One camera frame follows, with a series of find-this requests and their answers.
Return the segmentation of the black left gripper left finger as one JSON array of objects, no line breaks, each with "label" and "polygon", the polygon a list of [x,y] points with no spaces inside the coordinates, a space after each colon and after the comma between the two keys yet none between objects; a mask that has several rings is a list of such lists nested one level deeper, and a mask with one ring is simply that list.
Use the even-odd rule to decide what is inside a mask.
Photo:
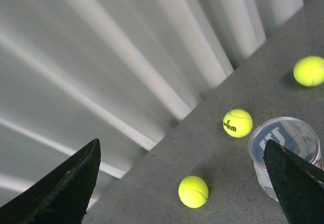
[{"label": "black left gripper left finger", "polygon": [[100,141],[94,139],[2,206],[1,223],[81,223],[100,163]]}]

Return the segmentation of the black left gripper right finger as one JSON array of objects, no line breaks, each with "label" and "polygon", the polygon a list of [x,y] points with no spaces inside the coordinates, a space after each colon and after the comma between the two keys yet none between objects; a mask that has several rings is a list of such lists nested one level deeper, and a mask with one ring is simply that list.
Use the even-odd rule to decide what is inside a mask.
[{"label": "black left gripper right finger", "polygon": [[288,222],[323,223],[323,171],[274,140],[264,162]]}]

